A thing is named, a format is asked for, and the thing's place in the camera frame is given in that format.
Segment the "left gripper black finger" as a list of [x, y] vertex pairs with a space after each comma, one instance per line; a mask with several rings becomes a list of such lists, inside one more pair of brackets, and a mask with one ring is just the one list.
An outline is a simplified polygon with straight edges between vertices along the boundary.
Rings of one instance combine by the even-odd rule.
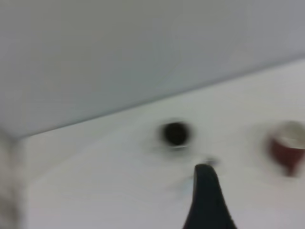
[[183, 226], [185, 229], [234, 229], [214, 168], [207, 164], [194, 167], [193, 198]]

